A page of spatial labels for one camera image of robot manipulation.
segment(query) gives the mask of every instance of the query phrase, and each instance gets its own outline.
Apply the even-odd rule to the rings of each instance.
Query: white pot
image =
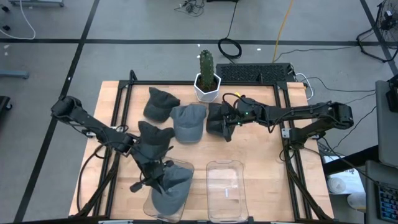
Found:
[[[210,91],[210,92],[204,93],[203,91],[201,91],[197,87],[197,81],[198,81],[198,77],[199,76],[200,76],[200,73],[197,74],[197,77],[195,79],[195,83],[193,84],[193,87],[195,88],[195,93],[197,94],[197,98],[201,102],[211,103],[218,96],[218,92],[220,90],[221,78],[218,75],[214,74],[214,77],[217,79],[217,89],[214,90],[214,91]]]

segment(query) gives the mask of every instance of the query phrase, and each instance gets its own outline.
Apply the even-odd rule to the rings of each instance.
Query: keyboard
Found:
[[[219,63],[216,74],[227,82],[258,82],[260,74],[264,83],[295,82],[290,63]]]
[[[377,217],[387,222],[398,223],[398,187],[384,183],[379,185],[375,184]]]

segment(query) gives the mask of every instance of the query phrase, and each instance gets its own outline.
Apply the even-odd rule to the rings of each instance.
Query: wooden table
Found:
[[[151,85],[160,90],[167,91],[181,100],[181,105],[198,103],[193,87],[190,85]],[[142,112],[149,99],[149,85],[133,85],[127,125],[130,133],[140,135],[137,123],[145,119]],[[307,105],[304,86],[302,83],[288,83],[291,106]],[[110,125],[113,106],[118,89],[118,82],[103,82],[99,93],[94,117]],[[223,93],[239,92],[247,97],[254,98],[267,105],[275,105],[273,88],[270,86],[221,86],[220,95],[216,102],[221,103]],[[283,93],[280,92],[282,105]],[[227,96],[233,102],[235,98]],[[295,121],[296,127],[306,126],[310,120]],[[164,123],[152,123],[160,129],[172,127],[172,119]],[[282,150],[280,130],[277,126],[273,133],[256,123],[236,127],[231,142],[223,138],[210,135],[203,130],[203,138],[198,144],[184,145],[175,138],[171,140],[174,148],[167,153],[168,157],[190,162],[195,166],[193,182],[188,196],[182,220],[207,220],[207,194],[206,194],[206,165],[210,161],[231,159],[244,164],[244,183],[246,189],[246,202],[249,215],[255,221],[292,221],[294,220],[289,193],[289,184],[285,163],[279,159]],[[96,139],[87,140],[84,162],[98,146]],[[318,151],[317,143],[308,140],[305,146]],[[333,217],[329,194],[323,174],[319,155],[301,150],[302,165],[304,169],[307,189],[325,213]],[[81,206],[88,201],[98,186],[102,160],[94,158],[87,165],[81,180]],[[142,206],[148,196],[149,187],[143,187],[137,193],[131,193],[129,187],[139,180],[140,170],[132,157],[122,157],[119,165],[117,184],[114,192],[114,201],[111,218],[113,219],[153,219],[147,216]],[[302,197],[299,190],[298,202],[301,217],[305,217]],[[100,214],[104,213],[106,200],[102,200]],[[70,209],[70,214],[76,214],[76,192]]]

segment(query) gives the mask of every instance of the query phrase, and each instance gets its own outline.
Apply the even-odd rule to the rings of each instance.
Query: yellow cable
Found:
[[[280,28],[279,28],[279,33],[278,33],[278,38],[276,39],[275,50],[274,50],[274,57],[272,58],[272,63],[275,62],[276,53],[278,52],[279,38],[280,38],[280,35],[282,34],[282,30],[284,29],[287,16],[289,15],[292,6],[293,6],[293,0],[290,1],[289,8],[288,8],[288,10],[287,10],[287,12],[286,12],[286,15],[285,15],[285,17],[284,17],[284,21],[282,22],[282,25],[281,25]]]

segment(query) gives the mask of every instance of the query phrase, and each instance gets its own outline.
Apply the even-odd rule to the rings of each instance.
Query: concrete floor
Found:
[[[31,36],[19,8],[11,7],[5,0],[0,2],[12,10],[9,14],[0,12],[0,21],[12,28],[10,34]],[[0,68],[30,72],[28,80],[0,79],[0,95],[10,96],[14,104],[13,110],[2,120],[0,130],[0,223],[14,220],[50,124],[50,107],[56,102],[70,71],[91,8],[98,2],[87,39],[190,39],[198,40],[200,45],[176,41],[169,44],[85,44],[70,80],[68,95],[79,98],[89,113],[94,112],[101,82],[127,79],[130,69],[134,69],[140,80],[193,80],[199,70],[197,55],[201,50],[210,50],[215,64],[229,62],[218,52],[216,44],[202,44],[201,41],[217,40],[228,33],[234,7],[231,2],[208,3],[200,17],[173,11],[183,2],[178,0],[65,0],[64,8],[25,7],[25,14],[37,32],[36,43],[9,43],[7,39],[0,39]],[[375,17],[379,0],[366,2]],[[241,0],[229,37],[276,40],[288,5],[289,0]],[[281,43],[279,53],[341,47],[368,28],[370,23],[360,0],[295,1],[281,37],[290,42]],[[325,42],[328,46],[308,41]],[[377,39],[372,35],[367,41]],[[247,44],[242,48],[243,56],[238,63],[272,60],[272,44]],[[380,46],[366,49],[384,56]],[[388,63],[363,55],[359,47],[294,52],[283,55],[278,62],[290,62],[296,72],[319,77],[330,88],[345,90],[371,90],[376,80],[393,76]],[[319,81],[310,82],[315,90],[310,103],[328,100],[344,103],[366,95],[327,91]],[[358,121],[375,103],[372,96],[350,104],[354,120]],[[336,151],[351,154],[377,144],[375,126],[376,112],[368,116]],[[348,131],[332,130],[326,138],[334,146]],[[86,139],[81,134],[62,124],[56,126],[24,221],[67,217],[85,144]],[[349,208],[345,197],[331,197],[331,201],[336,218],[363,223],[363,214]]]

